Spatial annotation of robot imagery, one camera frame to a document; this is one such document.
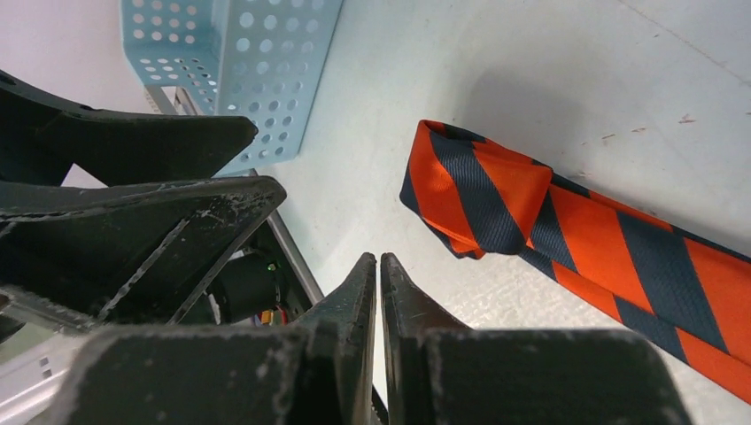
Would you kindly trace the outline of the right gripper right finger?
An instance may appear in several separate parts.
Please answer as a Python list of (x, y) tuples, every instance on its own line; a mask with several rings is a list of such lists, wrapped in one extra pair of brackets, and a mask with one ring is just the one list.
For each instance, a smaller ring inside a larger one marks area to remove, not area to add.
[(656, 350), (619, 329), (472, 329), (381, 257), (393, 424), (687, 424)]

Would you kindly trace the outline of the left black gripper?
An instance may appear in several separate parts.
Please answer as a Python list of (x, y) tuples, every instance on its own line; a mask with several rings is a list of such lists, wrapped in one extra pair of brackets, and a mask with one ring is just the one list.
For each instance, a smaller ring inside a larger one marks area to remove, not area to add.
[(1, 312), (69, 334), (107, 323), (258, 326), (264, 312), (294, 321), (313, 302), (260, 226), (285, 197), (269, 176), (105, 189), (5, 182)]

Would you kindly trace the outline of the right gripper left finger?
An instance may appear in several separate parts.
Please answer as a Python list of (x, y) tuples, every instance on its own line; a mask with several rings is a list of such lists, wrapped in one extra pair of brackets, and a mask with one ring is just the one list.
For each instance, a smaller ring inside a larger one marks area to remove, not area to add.
[(291, 324), (118, 326), (94, 334), (45, 424), (368, 424), (376, 258)]

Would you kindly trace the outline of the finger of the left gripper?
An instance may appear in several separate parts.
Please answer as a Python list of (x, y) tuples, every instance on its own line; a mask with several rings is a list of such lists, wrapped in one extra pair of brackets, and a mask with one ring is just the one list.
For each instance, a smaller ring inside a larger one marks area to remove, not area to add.
[(94, 109), (1, 74), (1, 179), (59, 186), (78, 165), (107, 186), (205, 179), (251, 145), (245, 117)]

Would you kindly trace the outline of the orange navy striped tie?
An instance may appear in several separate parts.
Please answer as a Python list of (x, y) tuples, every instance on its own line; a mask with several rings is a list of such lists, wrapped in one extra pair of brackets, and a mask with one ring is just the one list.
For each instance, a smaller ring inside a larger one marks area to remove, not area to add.
[(517, 256), (749, 400), (748, 256), (433, 120), (417, 124), (399, 197), (455, 257)]

